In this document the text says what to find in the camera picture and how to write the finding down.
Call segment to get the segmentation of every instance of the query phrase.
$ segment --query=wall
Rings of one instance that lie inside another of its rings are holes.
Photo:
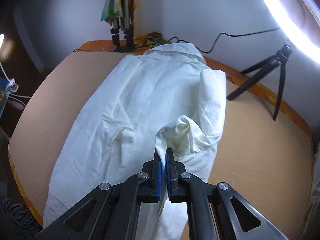
[[[104,0],[23,0],[25,28],[44,66],[55,67],[89,40],[110,39],[99,22]],[[138,0],[136,34],[161,32],[208,50],[220,32],[242,34],[277,27],[263,0]],[[223,36],[208,56],[243,70],[274,54],[286,42],[282,31]],[[287,64],[283,99],[320,135],[320,67],[295,50]],[[277,92],[279,69],[262,83]]]
[[[21,18],[44,67],[54,68],[74,49],[91,40],[110,39],[110,26],[100,22],[105,0],[22,0]],[[15,20],[19,33],[23,26]]]

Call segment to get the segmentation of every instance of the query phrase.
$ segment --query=mini tripod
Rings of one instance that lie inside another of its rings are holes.
[[[190,240],[288,240],[225,182],[211,185],[186,172],[166,152],[168,197],[187,203]],[[71,207],[35,240],[134,240],[141,203],[160,201],[162,164],[153,161],[124,183],[102,183]]]
[[[255,73],[252,77],[250,77],[246,82],[244,82],[240,87],[238,87],[235,91],[233,91],[230,95],[227,96],[227,99],[232,101],[233,99],[237,98],[243,92],[251,88],[257,82],[259,82],[262,78],[268,75],[271,71],[273,71],[276,67],[281,65],[280,68],[280,81],[279,81],[279,89],[278,89],[278,96],[276,102],[275,112],[273,114],[273,120],[275,121],[279,112],[279,107],[282,100],[282,93],[284,89],[284,82],[285,82],[285,64],[288,60],[289,55],[291,54],[292,50],[288,45],[284,45],[281,50],[275,55],[262,60],[261,62],[253,65],[241,71],[242,75],[248,74],[252,71],[260,69],[257,73]]]

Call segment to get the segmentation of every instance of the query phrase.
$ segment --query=black tripod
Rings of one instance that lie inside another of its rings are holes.
[[[284,89],[285,64],[291,52],[292,52],[291,48],[287,44],[285,44],[281,50],[278,50],[278,52],[275,55],[272,55],[271,57],[266,58],[265,60],[262,60],[261,62],[245,69],[244,71],[241,71],[241,74],[245,75],[247,73],[260,69],[256,74],[254,74],[251,78],[249,78],[246,82],[244,82],[240,87],[238,87],[235,91],[233,91],[230,95],[228,95],[227,99],[232,101],[233,99],[237,98],[243,92],[251,88],[257,82],[259,82],[262,78],[268,75],[276,67],[281,65],[276,108],[272,118],[275,121],[279,112],[279,107],[282,100],[282,93]]]

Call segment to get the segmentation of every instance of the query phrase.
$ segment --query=white garment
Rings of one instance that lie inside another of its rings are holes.
[[[140,172],[155,147],[163,167],[168,144],[188,172],[207,181],[225,104],[225,73],[207,67],[193,44],[126,56],[72,126],[52,172],[44,228],[100,183],[115,185]],[[144,203],[136,239],[178,240],[186,222],[185,203]]]

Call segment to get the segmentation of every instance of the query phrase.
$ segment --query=white cable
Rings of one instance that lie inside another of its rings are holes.
[[[2,66],[2,64],[1,64],[1,61],[0,61],[0,67],[1,67],[2,72],[4,73],[4,76],[6,77],[6,79],[7,79],[8,81],[10,81],[10,79],[8,78],[7,74],[5,73],[5,71],[4,71],[4,69],[3,69],[3,66]]]
[[[10,95],[16,96],[16,97],[18,97],[18,98],[31,98],[31,97],[27,97],[27,96],[16,95],[16,94],[13,94],[13,93],[10,93]]]
[[[17,98],[14,98],[14,97],[11,97],[10,95],[9,95],[8,97],[17,100],[18,102],[20,102],[21,104],[23,104],[24,107],[27,107],[26,104],[23,103],[21,100],[19,100],[19,99],[17,99]]]

